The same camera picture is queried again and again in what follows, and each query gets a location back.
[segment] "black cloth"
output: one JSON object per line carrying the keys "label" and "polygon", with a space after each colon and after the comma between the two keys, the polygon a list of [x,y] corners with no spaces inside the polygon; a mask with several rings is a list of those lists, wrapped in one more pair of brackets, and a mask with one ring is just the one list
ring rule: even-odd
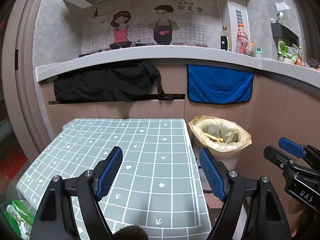
{"label": "black cloth", "polygon": [[172,24],[169,19],[169,25],[159,25],[159,21],[160,19],[153,29],[153,39],[158,45],[170,45],[172,41]]}
{"label": "black cloth", "polygon": [[[155,81],[158,95],[150,95]],[[153,65],[137,61],[102,64],[63,73],[54,81],[54,93],[59,103],[134,102],[185,97],[185,95],[165,94],[161,87],[161,75],[158,69]]]}

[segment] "wall vent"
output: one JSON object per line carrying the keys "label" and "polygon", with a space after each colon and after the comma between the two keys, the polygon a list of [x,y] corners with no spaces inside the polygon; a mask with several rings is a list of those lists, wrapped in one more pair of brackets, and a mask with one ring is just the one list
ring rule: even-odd
{"label": "wall vent", "polygon": [[236,10],[236,18],[237,18],[238,24],[239,24],[239,23],[242,23],[242,24],[243,24],[242,12],[241,12],[241,11]]}

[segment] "white countertop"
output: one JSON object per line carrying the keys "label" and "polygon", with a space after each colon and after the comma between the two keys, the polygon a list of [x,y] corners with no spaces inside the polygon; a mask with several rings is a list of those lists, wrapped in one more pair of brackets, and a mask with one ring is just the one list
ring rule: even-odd
{"label": "white countertop", "polygon": [[310,68],[277,61],[260,60],[220,49],[174,45],[115,49],[87,55],[63,63],[40,66],[36,68],[37,81],[39,82],[71,70],[103,63],[153,58],[198,59],[242,65],[295,78],[320,88],[320,72]]}

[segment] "red carpet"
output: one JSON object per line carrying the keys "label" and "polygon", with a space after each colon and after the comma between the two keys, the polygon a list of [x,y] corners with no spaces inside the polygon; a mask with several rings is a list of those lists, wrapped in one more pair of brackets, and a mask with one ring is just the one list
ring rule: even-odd
{"label": "red carpet", "polygon": [[11,181],[27,160],[21,147],[14,147],[6,153],[4,159],[0,162],[0,173],[5,174],[9,181]]}

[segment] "cartoon girl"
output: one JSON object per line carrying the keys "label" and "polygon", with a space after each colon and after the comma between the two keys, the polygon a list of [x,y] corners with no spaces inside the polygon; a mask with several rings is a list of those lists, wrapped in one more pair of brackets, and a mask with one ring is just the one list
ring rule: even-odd
{"label": "cartoon girl", "polygon": [[132,41],[128,40],[127,24],[131,19],[131,14],[128,11],[121,11],[114,15],[111,26],[114,29],[115,42],[110,45],[111,49],[127,48],[130,47]]}

